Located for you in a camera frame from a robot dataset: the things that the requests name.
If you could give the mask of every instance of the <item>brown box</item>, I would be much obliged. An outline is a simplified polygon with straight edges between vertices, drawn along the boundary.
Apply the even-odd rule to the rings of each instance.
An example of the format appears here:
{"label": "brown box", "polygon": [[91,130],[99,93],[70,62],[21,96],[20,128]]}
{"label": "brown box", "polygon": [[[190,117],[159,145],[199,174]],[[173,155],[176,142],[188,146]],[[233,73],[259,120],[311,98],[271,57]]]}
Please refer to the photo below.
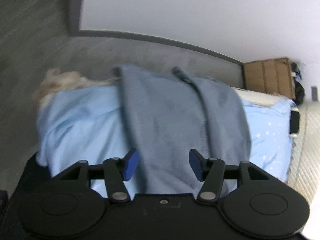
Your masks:
{"label": "brown box", "polygon": [[267,94],[279,94],[295,99],[291,71],[291,62],[288,58],[245,63],[246,89]]}

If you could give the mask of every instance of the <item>gray garment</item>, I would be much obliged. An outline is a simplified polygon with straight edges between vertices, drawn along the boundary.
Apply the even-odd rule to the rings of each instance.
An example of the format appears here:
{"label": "gray garment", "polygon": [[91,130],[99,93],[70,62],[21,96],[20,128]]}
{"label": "gray garment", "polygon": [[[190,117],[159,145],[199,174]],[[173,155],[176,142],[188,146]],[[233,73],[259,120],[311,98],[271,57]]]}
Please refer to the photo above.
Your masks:
{"label": "gray garment", "polygon": [[[226,164],[249,160],[251,141],[241,99],[229,86],[190,77],[180,68],[174,76],[134,65],[120,65],[124,111],[132,144],[140,151],[136,172],[139,192],[193,193],[202,183],[189,165],[189,151]],[[225,181],[221,196],[236,187]]]}

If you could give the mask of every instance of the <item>light blue cloth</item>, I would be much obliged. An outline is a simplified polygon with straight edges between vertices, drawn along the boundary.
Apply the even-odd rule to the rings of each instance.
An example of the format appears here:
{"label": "light blue cloth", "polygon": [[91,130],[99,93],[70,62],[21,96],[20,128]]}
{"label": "light blue cloth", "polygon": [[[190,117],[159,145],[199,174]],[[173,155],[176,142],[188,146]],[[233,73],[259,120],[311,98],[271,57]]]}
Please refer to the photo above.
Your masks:
{"label": "light blue cloth", "polygon": [[[124,157],[131,146],[120,98],[116,86],[57,93],[51,104],[38,113],[38,164],[49,166],[51,175],[55,176],[79,160],[94,165],[111,157]],[[242,103],[252,137],[250,161],[285,180],[291,157],[292,141],[288,134],[292,102],[284,99],[271,108],[245,100]],[[125,182],[132,198],[139,192],[138,182],[135,176]],[[92,188],[107,196],[102,180],[93,181]]]}
{"label": "light blue cloth", "polygon": [[250,161],[272,176],[286,181],[292,155],[289,137],[290,99],[280,99],[272,107],[242,100],[251,136]]}

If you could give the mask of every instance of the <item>screw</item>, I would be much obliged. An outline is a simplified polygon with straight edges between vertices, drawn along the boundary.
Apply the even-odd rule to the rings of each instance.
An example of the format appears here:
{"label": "screw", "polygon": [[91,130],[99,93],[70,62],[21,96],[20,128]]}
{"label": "screw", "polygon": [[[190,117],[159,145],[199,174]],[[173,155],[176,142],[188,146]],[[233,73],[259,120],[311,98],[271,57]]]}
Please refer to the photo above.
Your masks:
{"label": "screw", "polygon": [[166,199],[162,199],[159,201],[160,204],[168,204],[168,201]]}
{"label": "screw", "polygon": [[122,200],[126,200],[128,198],[128,195],[127,193],[124,193],[124,192],[116,192],[112,194],[112,198],[115,200],[122,201]]}
{"label": "screw", "polygon": [[205,191],[200,194],[200,198],[203,200],[214,200],[216,198],[216,194],[210,191]]}

